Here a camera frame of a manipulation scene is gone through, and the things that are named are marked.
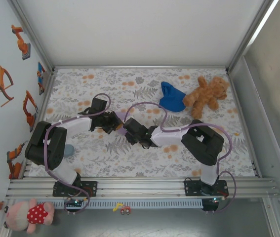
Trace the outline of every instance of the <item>purple cable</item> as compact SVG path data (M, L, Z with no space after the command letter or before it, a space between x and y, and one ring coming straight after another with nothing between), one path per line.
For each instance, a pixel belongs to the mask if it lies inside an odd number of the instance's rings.
M130 111L134 106L142 105L142 104L156 105L156 106L162 108L162 109L165 111L164 119L162 120L162 122L161 122L161 124L160 124L160 129L161 129L161 131L163 131L163 132L180 132L180 131L183 131L183 130L186 130L186 129L189 129L189 128L192 128L192 127L210 126L210 127L214 127L214 128L219 129L219 130L220 130L221 132L223 132L224 135L228 138L228 140L229 140L229 145L230 145L230 146L229 146L229 150L225 153L225 155L221 156L221 157L218 159L218 161L217 161L217 163L218 163L218 164L217 164L217 174L218 174L219 176L221 176L223 173L228 173L228 174L232 177L233 182L234 182L234 194L233 194L233 197L232 197L231 201L229 202L229 204L228 204L227 206L225 206L223 209L221 209L221 210L219 210L219 211L215 211L214 213L220 213L220 212L225 211L225 210L232 204L232 202L234 201L235 196L236 196L236 194L237 194L237 183L236 183L236 181L235 181L234 176L233 176L230 172L228 172L228 171L226 171L226 170L222 171L222 172L219 174L219 167L220 167L219 161L221 161L222 159L224 159L225 157L227 157L227 156L231 153L231 151L232 151L232 140L231 140L229 134L228 134L225 130L223 130L221 127L219 127L219 126L217 126L217 125L214 125L214 124L210 124L210 123L196 123L196 124L191 124L191 125L188 125L188 126L186 126L186 127L183 127L183 128L181 128L181 129L164 130L164 129L163 129L163 125L164 125L164 123L165 123L165 121L166 121L166 118L167 118L167 115L168 115L167 110L166 110L162 105L159 105L159 104L156 104L156 103L153 103L153 102L140 102L140 103L136 103L136 104L132 105L132 106L126 111L126 114L125 114L125 117L124 117L124 122L126 121L126 118L127 118L127 116L128 116L129 111Z
M76 186L73 186L73 185L70 185L70 184L67 184L65 183L64 181L60 180L58 177L56 177L49 169L48 169L48 166L47 166L47 141L48 141L48 136L49 136L49 133L50 131L52 130L52 128L62 124L62 123L66 123L66 122L70 122L70 121L73 121L73 120L76 120L76 119L79 119L79 118L86 118L86 117L92 117L92 116L96 116L96 115L100 115L102 113L104 113L105 111L107 111L111 105L111 98L109 97L109 95L105 94L105 93L100 93L100 94L97 94L94 96L97 97L99 95L105 95L108 97L109 99L109 104L108 106L101 112L98 112L98 113L95 113L95 114L91 114L91 115L83 115L83 116L78 116L78 117L73 117L73 118L69 118L69 119L66 119L62 122L57 122L53 125L51 125L51 127L48 128L48 130L46 131L46 134L45 134L45 137L44 137L44 147L43 147L43 157L44 157L44 167L45 167L45 171L54 179L56 179L58 182L60 182L61 184L64 184L70 188L74 188L74 189L77 189L79 191L81 191L82 193L86 194L86 197L87 197L87 204L85 206L83 206L83 208L77 212L74 212L74 213L80 213L82 212L88 205L89 205L89 202L90 202L90 196L88 194L88 192L86 192L84 189L81 189L81 188L78 188ZM70 201L67 201L64 203L64 210L69 212L67 209L66 209L66 204L69 203Z

